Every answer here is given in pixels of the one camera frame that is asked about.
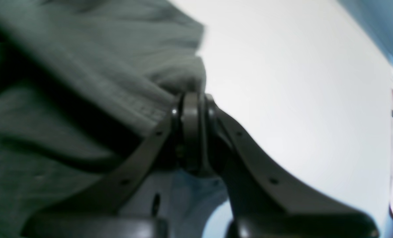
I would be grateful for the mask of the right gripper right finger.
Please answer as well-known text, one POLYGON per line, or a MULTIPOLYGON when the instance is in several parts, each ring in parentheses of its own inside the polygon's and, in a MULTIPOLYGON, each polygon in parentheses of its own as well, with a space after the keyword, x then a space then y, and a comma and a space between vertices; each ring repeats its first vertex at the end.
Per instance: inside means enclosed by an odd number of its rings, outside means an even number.
POLYGON ((378 238, 372 217, 303 183, 204 97, 208 161, 226 185, 227 238, 378 238))

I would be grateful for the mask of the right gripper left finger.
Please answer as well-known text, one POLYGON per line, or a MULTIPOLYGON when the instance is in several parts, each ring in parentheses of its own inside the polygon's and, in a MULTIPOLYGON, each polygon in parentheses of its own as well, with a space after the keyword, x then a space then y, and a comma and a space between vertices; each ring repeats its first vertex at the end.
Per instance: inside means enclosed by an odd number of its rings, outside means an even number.
POLYGON ((31 215, 25 238, 168 238, 183 95, 118 168, 31 215))

